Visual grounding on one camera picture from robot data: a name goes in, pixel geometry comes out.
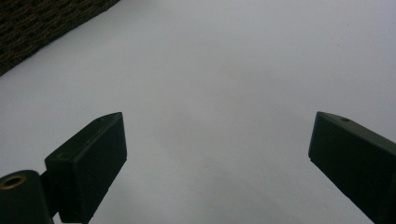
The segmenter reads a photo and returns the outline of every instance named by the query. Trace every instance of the screw hole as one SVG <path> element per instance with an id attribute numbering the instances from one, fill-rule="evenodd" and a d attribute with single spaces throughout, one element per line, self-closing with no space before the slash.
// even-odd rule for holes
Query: screw hole
<path id="1" fill-rule="evenodd" d="M 56 158 L 66 159 L 66 158 L 68 158 L 69 156 L 70 156 L 69 153 L 61 152 L 61 153 L 59 153 L 59 154 L 56 156 Z"/>
<path id="2" fill-rule="evenodd" d="M 0 183 L 0 189 L 13 189 L 21 185 L 26 180 L 24 175 L 11 176 Z"/>

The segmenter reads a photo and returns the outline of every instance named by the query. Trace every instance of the gray surface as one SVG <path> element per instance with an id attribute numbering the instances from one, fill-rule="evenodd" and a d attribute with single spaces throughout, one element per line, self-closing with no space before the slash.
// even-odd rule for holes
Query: gray surface
<path id="1" fill-rule="evenodd" d="M 92 224 L 371 223 L 307 152 L 318 110 L 396 141 L 395 11 L 121 1 L 0 77 L 0 175 L 122 111 L 129 160 Z"/>

